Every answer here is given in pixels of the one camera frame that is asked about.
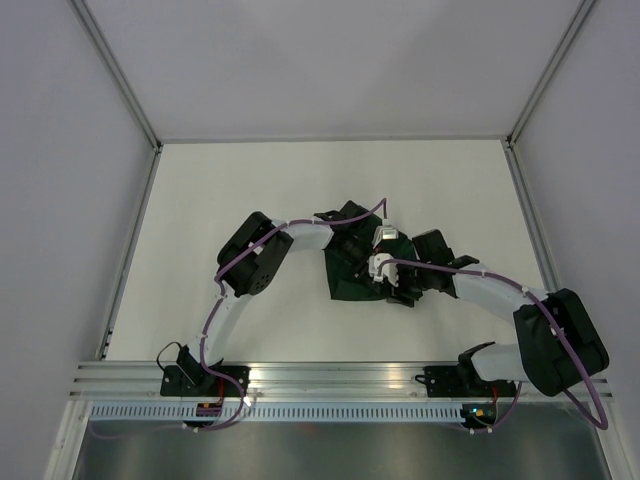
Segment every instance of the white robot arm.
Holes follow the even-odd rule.
[[[360,220],[351,222],[353,217]],[[409,259],[394,257],[400,251],[398,242],[411,246],[408,253],[405,249]],[[324,250],[333,255],[340,262],[343,283],[352,285],[360,295],[371,293],[365,299],[384,298],[412,307],[424,291],[435,289],[477,304],[513,325],[517,344],[490,342],[460,354],[458,372],[469,396],[478,385],[500,380],[529,381],[553,396],[581,380],[575,362],[567,357],[539,305],[533,305],[532,295],[552,312],[589,375],[608,366],[607,352],[574,292],[517,290],[485,275],[489,270],[476,259],[454,257],[438,230],[408,240],[386,218],[348,202],[338,212],[317,214],[303,224],[271,220],[260,212],[245,221],[218,256],[222,292],[216,298],[217,310],[212,312],[215,321],[209,319],[206,334],[181,349],[177,360],[181,378],[173,379],[172,385],[186,385],[191,394],[206,396],[203,388],[211,384],[201,388],[206,377],[201,363],[214,370],[220,366],[229,335],[251,297],[269,285],[288,253],[302,250]],[[166,394],[175,395],[175,389]]]

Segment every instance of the mounting plate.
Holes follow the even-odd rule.
[[[251,369],[244,365],[217,365],[213,368],[216,372],[224,373],[235,378],[245,388],[249,386],[249,372]],[[160,387],[162,397],[219,397],[219,384],[221,379],[211,376],[211,380],[203,382],[203,385],[196,387],[182,373],[177,365],[165,367]],[[224,384],[224,397],[237,398],[240,396],[238,389],[231,383]]]
[[[424,385],[430,398],[493,398],[495,387],[500,398],[514,397],[516,386],[513,382],[496,380],[468,387],[464,384],[455,365],[431,365],[424,367]]]

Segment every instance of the black bracket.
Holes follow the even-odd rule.
[[[233,234],[220,253],[218,264],[224,267],[276,227],[262,212],[254,212]],[[257,295],[273,280],[284,257],[293,244],[286,232],[280,231],[267,240],[260,253],[251,252],[240,260],[222,279],[233,288],[236,297],[246,293]]]
[[[563,288],[550,293],[542,303],[564,331],[589,376],[609,366],[609,354],[575,292]],[[522,366],[538,390],[552,397],[582,380],[537,306],[524,305],[513,318]]]
[[[447,246],[442,232],[437,229],[413,237],[411,241],[421,262],[457,269],[478,263],[476,258],[470,257],[469,255],[463,255],[458,258],[454,257],[453,250]],[[453,298],[458,298],[451,273],[417,269],[415,276],[422,291],[435,289]]]
[[[457,365],[434,365],[424,368],[423,376],[416,381],[427,387],[429,398],[493,398],[493,388],[500,398],[514,397],[516,386],[504,380],[494,382],[465,382]]]
[[[216,372],[224,373],[238,381],[245,389],[249,386],[251,369],[244,365],[222,365],[211,367]],[[164,369],[160,396],[162,397],[217,397],[220,395],[220,382],[224,384],[225,398],[238,398],[240,392],[231,382],[214,375],[207,375],[198,385],[194,385],[178,365],[169,365]]]

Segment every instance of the black cable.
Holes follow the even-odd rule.
[[[158,366],[160,367],[160,370],[162,370],[163,373],[165,373],[165,370],[164,370],[164,367],[160,365],[160,355],[162,355],[167,348],[169,348],[171,345],[174,345],[174,344],[178,345],[178,348],[182,350],[182,345],[179,342],[169,342],[165,345],[165,347],[162,350],[158,352],[158,356],[156,357],[156,363],[158,364]]]
[[[416,382],[421,383],[425,387],[427,386],[427,377],[425,377],[424,375],[416,375],[415,377],[413,377],[413,379]]]

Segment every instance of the white table surface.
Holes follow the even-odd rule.
[[[442,230],[454,253],[542,285],[507,163],[495,140],[166,145],[108,351],[152,360],[202,328],[220,248],[247,216],[308,218],[347,200],[388,198],[410,237]],[[414,309],[331,301],[321,252],[289,255],[230,338],[226,360],[454,360],[515,340],[478,307],[428,292]],[[167,358],[175,353],[167,352]]]

